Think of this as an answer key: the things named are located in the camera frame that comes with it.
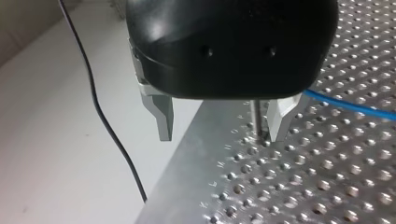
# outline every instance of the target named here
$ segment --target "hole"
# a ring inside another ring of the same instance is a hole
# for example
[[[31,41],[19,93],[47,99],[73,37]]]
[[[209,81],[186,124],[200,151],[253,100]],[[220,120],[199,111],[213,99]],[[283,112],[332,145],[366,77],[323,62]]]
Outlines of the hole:
[[[228,179],[228,180],[234,180],[234,179],[236,179],[236,174],[234,174],[234,173],[229,173],[229,174],[227,174],[227,179]]]
[[[333,204],[341,204],[342,202],[343,202],[343,199],[340,196],[334,195],[332,197]]]
[[[324,206],[321,203],[318,203],[314,206],[314,208],[312,209],[312,211],[317,214],[317,215],[324,215],[327,213],[327,209],[326,206]]]
[[[294,149],[295,149],[295,147],[292,145],[285,146],[286,151],[293,151]]]
[[[222,202],[227,200],[228,195],[226,193],[221,193],[219,195],[219,200],[221,200]]]
[[[290,178],[290,183],[292,185],[301,185],[303,183],[303,179],[299,175],[294,175]]]
[[[201,55],[206,58],[212,57],[213,49],[207,45],[203,45],[203,46],[201,46]]]
[[[272,58],[276,55],[276,47],[265,47],[262,50],[262,55],[265,58]]]
[[[350,197],[356,198],[356,197],[358,197],[358,195],[359,195],[359,189],[358,189],[358,188],[355,188],[355,187],[348,187],[348,188],[346,189],[346,195],[347,195],[347,196],[350,196]]]
[[[250,156],[257,154],[258,152],[259,151],[257,150],[257,148],[250,147],[247,149],[247,154]]]
[[[275,185],[275,190],[276,191],[280,191],[280,190],[282,190],[282,189],[284,189],[285,188],[285,186],[283,185],[283,184],[277,184],[277,185]]]
[[[323,122],[323,121],[325,121],[325,120],[326,120],[326,118],[324,118],[324,117],[322,117],[322,116],[317,117],[317,122]]]
[[[361,173],[361,168],[357,165],[351,165],[350,166],[350,173],[352,173],[353,175],[358,175]]]
[[[250,222],[252,224],[262,224],[262,215],[260,214],[253,214],[250,216]]]
[[[249,180],[249,182],[250,182],[251,185],[258,185],[258,184],[260,184],[260,180],[259,180],[258,178],[256,178],[256,177],[251,178],[251,179]]]
[[[312,190],[310,190],[310,189],[305,189],[303,191],[303,196],[305,198],[310,198],[310,197],[314,196],[314,192]]]
[[[271,214],[271,215],[276,215],[276,214],[278,214],[279,213],[279,208],[278,207],[276,207],[276,206],[272,206],[272,207],[270,207],[269,209],[268,209],[268,212]]]
[[[274,177],[276,176],[276,172],[273,170],[268,170],[268,171],[265,171],[264,176],[267,179],[274,179]]]
[[[245,208],[250,207],[250,206],[251,206],[251,200],[249,200],[249,199],[244,200],[243,203],[242,203],[242,205],[243,205]]]
[[[288,171],[290,169],[290,165],[288,163],[283,163],[279,165],[279,170],[281,171]]]
[[[235,156],[233,156],[233,160],[234,161],[241,161],[242,160],[241,154],[236,154]]]
[[[262,202],[266,202],[270,199],[270,193],[264,189],[257,194],[257,198]]]
[[[383,181],[389,181],[392,179],[392,175],[386,170],[381,170],[379,171],[378,178]]]
[[[225,209],[225,214],[227,215],[227,217],[235,217],[236,216],[235,212],[236,212],[236,209],[232,206]]]
[[[265,159],[259,159],[256,161],[257,165],[264,165],[266,163]]]
[[[331,170],[333,167],[332,161],[325,160],[322,163],[322,167],[325,168],[326,170]]]
[[[211,217],[209,219],[209,223],[212,223],[212,224],[216,224],[216,223],[218,223],[218,221],[219,221],[218,217]]]
[[[308,220],[308,216],[304,213],[301,213],[300,215],[297,216],[297,220],[299,222],[306,222]]]
[[[346,222],[357,222],[358,219],[358,215],[352,211],[346,211],[346,214],[344,215],[344,220]]]
[[[250,172],[251,172],[251,166],[249,166],[249,165],[244,165],[244,166],[242,166],[242,167],[241,167],[241,172],[242,172],[243,174],[248,174],[248,173],[250,173]]]
[[[330,184],[327,181],[320,180],[318,182],[317,187],[318,187],[319,190],[329,190],[330,189]]]
[[[288,208],[295,208],[297,206],[297,199],[295,199],[293,197],[289,197],[285,201],[285,206],[288,207]]]
[[[305,163],[305,156],[298,155],[295,159],[294,162],[298,165],[303,165]]]
[[[235,192],[236,194],[242,194],[245,192],[245,187],[242,185],[236,185],[233,187],[233,192]]]
[[[364,212],[373,212],[374,211],[374,207],[370,203],[363,203],[363,205],[361,206],[361,209]]]

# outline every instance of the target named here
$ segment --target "metal pin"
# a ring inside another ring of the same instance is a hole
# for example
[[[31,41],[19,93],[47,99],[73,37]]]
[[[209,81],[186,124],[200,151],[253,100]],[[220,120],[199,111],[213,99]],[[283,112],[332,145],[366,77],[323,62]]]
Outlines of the metal pin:
[[[260,101],[250,101],[251,121],[253,123],[253,134],[256,140],[262,136],[262,113],[260,111]]]

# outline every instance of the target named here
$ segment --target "aluminum table surface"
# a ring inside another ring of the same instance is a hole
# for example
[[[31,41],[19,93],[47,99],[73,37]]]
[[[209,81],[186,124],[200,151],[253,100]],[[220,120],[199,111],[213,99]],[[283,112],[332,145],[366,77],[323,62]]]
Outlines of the aluminum table surface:
[[[395,111],[396,2],[340,0],[339,12],[312,89]],[[312,101],[285,142],[257,145],[248,111],[203,102],[137,223],[396,223],[395,121]]]

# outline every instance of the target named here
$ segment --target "screw hole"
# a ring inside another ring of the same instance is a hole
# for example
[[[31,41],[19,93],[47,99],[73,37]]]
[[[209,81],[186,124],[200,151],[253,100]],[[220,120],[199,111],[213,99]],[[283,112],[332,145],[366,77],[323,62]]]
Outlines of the screw hole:
[[[226,193],[221,193],[220,195],[219,195],[219,199],[221,200],[221,201],[226,201],[227,200],[227,194]]]
[[[315,207],[312,209],[312,212],[314,212],[317,215],[324,215],[327,212],[326,206],[324,206],[321,203],[318,203],[315,205]]]
[[[211,218],[209,219],[209,222],[210,222],[211,224],[216,224],[216,223],[218,223],[218,221],[219,221],[219,219],[218,219],[217,217],[211,217]]]
[[[262,50],[262,55],[265,58],[273,58],[276,55],[276,47],[265,47]]]
[[[241,167],[241,172],[242,172],[243,174],[250,173],[250,172],[251,172],[251,166],[249,166],[249,165],[244,165],[244,166],[242,166],[242,167]]]
[[[209,58],[213,56],[213,49],[207,45],[201,46],[201,54],[203,57]]]
[[[245,192],[245,187],[242,185],[236,185],[235,187],[233,187],[233,192],[235,192],[236,194],[242,194]]]
[[[227,179],[228,180],[234,180],[235,178],[236,178],[236,174],[234,174],[234,173],[227,174]]]
[[[227,215],[227,217],[235,217],[235,212],[236,212],[236,209],[234,207],[228,207],[225,210],[225,214]]]

